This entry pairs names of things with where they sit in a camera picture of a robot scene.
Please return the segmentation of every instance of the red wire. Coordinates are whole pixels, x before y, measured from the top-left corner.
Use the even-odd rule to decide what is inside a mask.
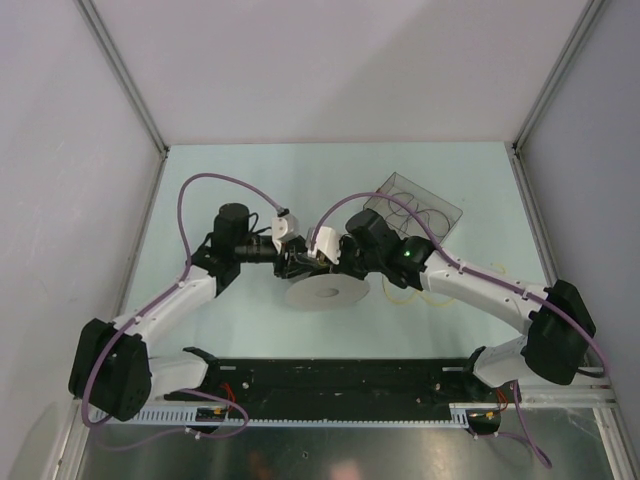
[[[227,400],[231,400],[232,402],[236,401],[236,396],[233,394],[233,390],[231,390],[231,386],[228,383],[223,383],[222,388],[227,392]],[[233,411],[233,407],[229,407],[229,413]]]
[[[496,390],[496,396],[498,397],[498,401],[500,402],[500,411],[504,412],[509,406],[509,399],[502,392],[502,390]]]

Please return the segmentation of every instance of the metal floor panel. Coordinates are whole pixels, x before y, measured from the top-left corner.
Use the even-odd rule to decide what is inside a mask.
[[[531,450],[509,439],[474,441],[463,430],[250,428],[238,437],[196,441],[176,434],[135,450],[109,453],[89,441],[83,480],[433,480],[612,479],[590,409],[525,413],[554,462],[545,470]],[[103,441],[125,444],[157,432],[153,426],[113,425]],[[508,411],[502,431],[519,432]]]

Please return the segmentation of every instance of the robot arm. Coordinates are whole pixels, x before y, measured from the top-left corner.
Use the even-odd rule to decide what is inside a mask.
[[[477,398],[486,395],[490,388],[532,375],[558,385],[573,381],[587,351],[587,342],[556,313],[528,298],[532,294],[545,299],[593,337],[595,325],[573,285],[559,280],[549,288],[509,279],[445,251],[459,264],[454,266],[429,240],[400,239],[372,210],[352,217],[347,231],[365,252],[361,255],[364,270],[379,271],[400,288],[410,286],[456,298],[490,313],[521,334],[503,345],[481,347],[473,353],[465,370],[469,391]],[[509,285],[514,286],[513,291],[504,288]]]
[[[472,398],[484,400],[493,388],[530,375],[567,385],[587,350],[584,339],[562,319],[529,300],[530,292],[562,309],[590,336],[595,326],[575,287],[558,281],[552,288],[509,280],[503,275],[458,258],[460,267],[449,264],[422,237],[400,239],[384,219],[364,210],[347,222],[348,235],[340,236],[322,227],[319,241],[308,245],[296,234],[296,221],[287,211],[272,222],[272,235],[252,234],[249,210],[228,204],[220,209],[213,232],[191,258],[184,280],[163,301],[144,315],[136,311],[112,323],[94,319],[82,331],[69,381],[69,390],[83,396],[98,355],[117,329],[135,318],[135,323],[116,343],[100,368],[90,403],[126,421],[148,398],[157,398],[183,388],[197,388],[205,380],[210,360],[205,352],[188,348],[174,357],[154,358],[157,341],[188,313],[213,300],[240,273],[241,263],[270,263],[279,278],[302,274],[342,273],[364,279],[380,272],[390,282],[441,293],[486,311],[511,325],[521,336],[497,347],[481,347],[464,369],[465,389]],[[464,267],[518,285],[525,294],[508,291],[464,271]]]

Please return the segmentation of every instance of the white wall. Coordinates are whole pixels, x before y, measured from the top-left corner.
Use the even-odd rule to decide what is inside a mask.
[[[96,0],[169,144],[515,138],[586,0]]]
[[[640,2],[611,2],[525,149],[562,274],[594,314],[640,448]]]
[[[0,478],[39,478],[159,156],[72,1],[0,2]]]

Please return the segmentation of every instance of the yellow cable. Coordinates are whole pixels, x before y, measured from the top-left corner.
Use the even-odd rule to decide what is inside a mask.
[[[495,263],[494,262],[491,265],[493,265],[494,267],[498,267],[498,269],[501,270],[502,274],[506,274],[507,273],[507,269],[504,268],[504,265],[502,265],[501,263]],[[409,295],[407,298],[405,298],[403,300],[399,300],[397,298],[392,297],[391,294],[389,293],[389,290],[387,289],[387,282],[386,282],[386,279],[385,279],[384,275],[382,275],[382,290],[384,291],[384,294],[386,295],[387,299],[391,303],[393,303],[394,305],[409,305],[418,296],[422,300],[424,300],[424,302],[427,305],[431,305],[432,307],[438,307],[438,308],[448,307],[449,305],[451,305],[453,302],[456,301],[455,298],[450,298],[449,300],[447,300],[445,302],[436,302],[431,297],[429,297],[429,295],[427,295],[424,292],[419,292],[418,290],[414,290],[413,293],[411,295]]]
[[[411,302],[413,302],[418,296],[418,291],[414,290],[413,293],[409,295],[407,298],[405,298],[404,300],[398,300],[397,298],[393,298],[389,293],[389,290],[387,290],[387,282],[385,282],[384,275],[382,275],[382,290],[384,290],[384,294],[387,296],[387,299],[394,305],[408,305]]]
[[[425,302],[427,302],[427,305],[431,305],[432,307],[448,307],[449,305],[451,305],[453,302],[456,301],[455,298],[450,298],[446,302],[438,303],[435,300],[433,300],[431,297],[429,297],[429,295],[427,295],[426,293],[419,292],[419,295],[420,295],[421,299],[423,299]]]

